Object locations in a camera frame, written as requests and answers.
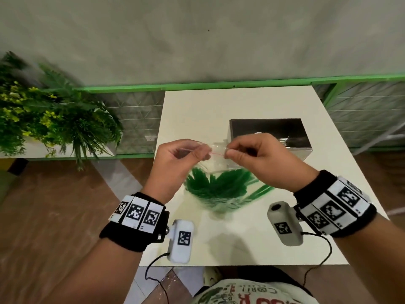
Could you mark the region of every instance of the power outlet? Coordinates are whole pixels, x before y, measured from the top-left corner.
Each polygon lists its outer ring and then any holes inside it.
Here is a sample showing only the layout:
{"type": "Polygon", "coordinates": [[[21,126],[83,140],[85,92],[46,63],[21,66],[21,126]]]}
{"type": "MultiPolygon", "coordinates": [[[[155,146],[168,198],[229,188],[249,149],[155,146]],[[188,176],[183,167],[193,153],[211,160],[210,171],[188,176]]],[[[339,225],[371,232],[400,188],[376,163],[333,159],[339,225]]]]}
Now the power outlet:
{"type": "Polygon", "coordinates": [[[157,138],[158,138],[157,135],[145,135],[145,139],[146,139],[148,142],[156,141],[157,138]]]}

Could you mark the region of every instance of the wooden floor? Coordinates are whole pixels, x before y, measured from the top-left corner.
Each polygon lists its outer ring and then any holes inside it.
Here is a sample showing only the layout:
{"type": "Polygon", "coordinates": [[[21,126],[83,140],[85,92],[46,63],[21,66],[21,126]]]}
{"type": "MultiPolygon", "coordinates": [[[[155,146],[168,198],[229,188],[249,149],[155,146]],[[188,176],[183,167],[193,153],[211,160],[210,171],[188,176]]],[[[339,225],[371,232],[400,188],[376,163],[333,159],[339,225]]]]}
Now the wooden floor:
{"type": "MultiPolygon", "coordinates": [[[[357,163],[385,210],[405,207],[405,153],[363,153],[357,163]]],[[[153,159],[125,159],[141,184],[153,159]]],[[[30,162],[0,207],[0,302],[37,303],[92,247],[117,199],[97,170],[72,161],[30,162]]],[[[405,214],[390,219],[405,229],[405,214]]],[[[301,282],[306,266],[281,267],[301,282]]],[[[173,271],[162,281],[170,304],[192,295],[173,271]]],[[[308,276],[321,304],[375,301],[350,266],[323,266],[308,276]]],[[[145,303],[165,300],[158,286],[145,303]]]]}

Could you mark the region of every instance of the tabletop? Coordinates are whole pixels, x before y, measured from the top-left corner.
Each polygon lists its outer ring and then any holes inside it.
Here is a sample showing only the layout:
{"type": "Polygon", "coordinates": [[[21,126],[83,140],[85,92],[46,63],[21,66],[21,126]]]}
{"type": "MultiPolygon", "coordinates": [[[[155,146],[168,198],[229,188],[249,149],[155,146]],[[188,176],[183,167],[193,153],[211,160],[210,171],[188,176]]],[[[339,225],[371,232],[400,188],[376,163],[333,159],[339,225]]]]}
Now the tabletop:
{"type": "MultiPolygon", "coordinates": [[[[314,168],[341,175],[365,191],[386,216],[377,197],[311,86],[261,87],[224,90],[167,91],[157,145],[180,138],[212,144],[227,138],[229,120],[238,118],[301,118],[313,148],[305,162],[314,168]]],[[[328,254],[325,240],[304,236],[301,246],[281,243],[267,219],[269,205],[285,201],[296,204],[292,193],[274,189],[261,199],[226,215],[205,209],[182,186],[166,205],[169,224],[175,219],[195,225],[188,266],[314,265],[328,254]]],[[[304,231],[312,231],[302,223],[304,231]]],[[[333,253],[326,264],[347,264],[331,239],[333,253]]],[[[169,240],[149,245],[141,266],[167,252],[169,240]]],[[[171,265],[161,258],[154,266],[171,265]]]]}

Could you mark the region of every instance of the metal box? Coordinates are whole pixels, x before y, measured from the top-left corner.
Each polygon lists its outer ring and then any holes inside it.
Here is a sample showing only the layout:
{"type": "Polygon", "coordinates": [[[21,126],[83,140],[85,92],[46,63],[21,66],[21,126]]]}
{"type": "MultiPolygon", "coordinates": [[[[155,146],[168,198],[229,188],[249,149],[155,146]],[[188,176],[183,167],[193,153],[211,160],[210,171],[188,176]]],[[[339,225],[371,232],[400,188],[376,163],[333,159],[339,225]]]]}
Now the metal box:
{"type": "Polygon", "coordinates": [[[270,133],[301,160],[312,152],[311,143],[300,118],[231,119],[229,129],[229,141],[239,135],[270,133]]]}

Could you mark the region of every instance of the gray wall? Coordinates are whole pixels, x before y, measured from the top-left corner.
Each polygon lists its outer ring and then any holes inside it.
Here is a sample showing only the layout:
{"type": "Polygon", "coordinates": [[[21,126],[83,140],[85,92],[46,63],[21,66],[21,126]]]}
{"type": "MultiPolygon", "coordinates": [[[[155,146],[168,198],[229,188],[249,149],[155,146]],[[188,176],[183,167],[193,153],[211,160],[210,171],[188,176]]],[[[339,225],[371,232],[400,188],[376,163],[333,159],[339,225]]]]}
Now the gray wall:
{"type": "Polygon", "coordinates": [[[405,0],[0,2],[0,51],[87,86],[405,72],[405,0]]]}

